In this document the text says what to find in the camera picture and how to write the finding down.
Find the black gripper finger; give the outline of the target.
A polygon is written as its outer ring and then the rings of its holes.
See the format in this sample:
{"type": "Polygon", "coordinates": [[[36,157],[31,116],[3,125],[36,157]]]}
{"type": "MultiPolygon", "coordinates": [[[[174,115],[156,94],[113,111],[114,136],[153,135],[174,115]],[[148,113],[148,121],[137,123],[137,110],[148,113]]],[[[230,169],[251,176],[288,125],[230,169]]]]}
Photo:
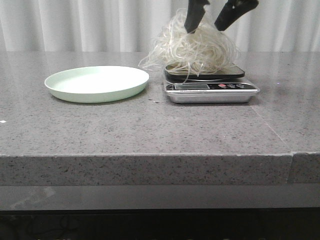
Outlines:
{"type": "Polygon", "coordinates": [[[184,28],[188,34],[193,34],[205,15],[205,5],[210,5],[208,0],[189,0],[184,28]]]}
{"type": "Polygon", "coordinates": [[[225,31],[237,19],[255,9],[258,5],[258,0],[228,0],[215,20],[214,25],[219,31],[225,31]]]}

